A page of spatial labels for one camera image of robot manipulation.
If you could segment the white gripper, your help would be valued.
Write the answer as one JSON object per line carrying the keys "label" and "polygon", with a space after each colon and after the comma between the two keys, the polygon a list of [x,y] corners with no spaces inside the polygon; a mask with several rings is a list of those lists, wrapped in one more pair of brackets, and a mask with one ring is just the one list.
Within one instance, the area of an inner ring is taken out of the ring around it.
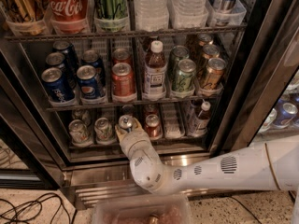
{"label": "white gripper", "polygon": [[120,142],[121,150],[127,158],[131,158],[137,150],[151,146],[148,134],[142,130],[143,127],[136,118],[133,118],[133,131],[130,133],[127,133],[118,124],[115,125],[115,133]]}

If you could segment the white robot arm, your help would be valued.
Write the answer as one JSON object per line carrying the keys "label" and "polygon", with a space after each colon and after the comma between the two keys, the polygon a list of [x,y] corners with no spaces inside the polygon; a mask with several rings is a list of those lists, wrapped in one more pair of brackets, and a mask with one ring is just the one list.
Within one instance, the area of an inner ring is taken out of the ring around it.
{"label": "white robot arm", "polygon": [[115,125],[136,184],[156,195],[187,189],[298,190],[299,139],[257,142],[187,166],[162,163],[139,121],[122,116]]}

